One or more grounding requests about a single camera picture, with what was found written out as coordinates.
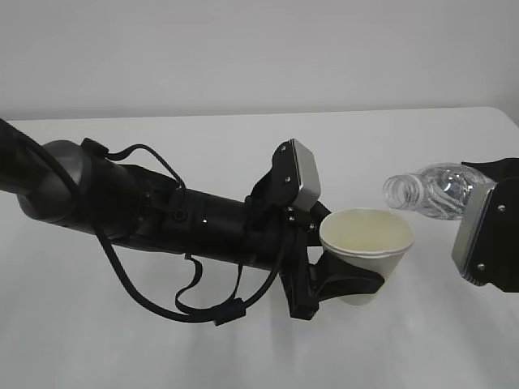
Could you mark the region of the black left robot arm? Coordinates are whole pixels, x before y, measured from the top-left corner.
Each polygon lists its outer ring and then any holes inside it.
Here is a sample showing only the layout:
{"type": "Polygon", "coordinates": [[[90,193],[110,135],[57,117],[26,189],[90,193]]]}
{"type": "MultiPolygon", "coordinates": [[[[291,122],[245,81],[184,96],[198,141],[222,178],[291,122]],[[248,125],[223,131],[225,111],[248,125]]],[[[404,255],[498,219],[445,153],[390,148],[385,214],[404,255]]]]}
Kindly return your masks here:
{"type": "Polygon", "coordinates": [[[308,249],[329,210],[320,202],[312,153],[296,139],[281,143],[270,170],[243,201],[187,188],[171,168],[156,173],[129,165],[128,147],[111,152],[85,139],[39,144],[8,122],[1,124],[1,188],[17,196],[26,216],[97,237],[123,288],[144,309],[180,323],[222,325],[243,317],[280,279],[290,315],[311,319],[322,301],[375,293],[379,271],[349,264],[331,250],[310,263],[308,249]],[[249,298],[232,293],[222,303],[195,308],[178,303],[168,310],[148,300],[131,282],[115,247],[181,254],[268,272],[249,298]]]}

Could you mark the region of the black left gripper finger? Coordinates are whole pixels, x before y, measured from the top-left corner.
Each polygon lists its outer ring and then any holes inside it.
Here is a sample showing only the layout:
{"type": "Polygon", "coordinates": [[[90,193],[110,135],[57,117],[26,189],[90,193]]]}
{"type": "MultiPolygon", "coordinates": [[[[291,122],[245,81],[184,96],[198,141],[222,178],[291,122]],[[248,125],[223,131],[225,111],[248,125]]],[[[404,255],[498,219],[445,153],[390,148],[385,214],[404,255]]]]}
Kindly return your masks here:
{"type": "Polygon", "coordinates": [[[333,298],[372,295],[384,285],[381,274],[354,266],[325,250],[310,265],[311,285],[318,301],[333,298]]]}

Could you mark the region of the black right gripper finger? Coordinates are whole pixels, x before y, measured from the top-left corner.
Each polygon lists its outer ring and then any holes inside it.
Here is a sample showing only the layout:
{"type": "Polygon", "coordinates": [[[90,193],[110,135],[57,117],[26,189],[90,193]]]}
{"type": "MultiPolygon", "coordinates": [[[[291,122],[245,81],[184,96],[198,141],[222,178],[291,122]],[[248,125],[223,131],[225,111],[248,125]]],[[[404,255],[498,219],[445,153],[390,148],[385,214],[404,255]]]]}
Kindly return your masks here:
{"type": "Polygon", "coordinates": [[[472,186],[497,185],[508,179],[518,179],[518,158],[509,157],[490,162],[462,162],[461,177],[472,186]]]}

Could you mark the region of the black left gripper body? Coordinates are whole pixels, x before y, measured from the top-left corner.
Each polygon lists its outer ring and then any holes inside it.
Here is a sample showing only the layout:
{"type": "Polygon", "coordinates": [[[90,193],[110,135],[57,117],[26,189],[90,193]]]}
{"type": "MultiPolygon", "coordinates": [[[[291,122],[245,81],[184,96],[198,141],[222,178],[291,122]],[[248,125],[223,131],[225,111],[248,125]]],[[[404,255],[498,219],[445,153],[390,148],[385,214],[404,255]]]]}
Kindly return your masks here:
{"type": "Polygon", "coordinates": [[[267,173],[246,197],[246,205],[251,208],[247,236],[255,249],[255,265],[266,268],[268,277],[244,305],[253,306],[280,278],[290,317],[310,320],[319,302],[315,266],[309,262],[308,249],[321,245],[317,230],[331,211],[319,201],[303,211],[292,199],[282,198],[289,188],[290,184],[278,184],[267,173]]]}

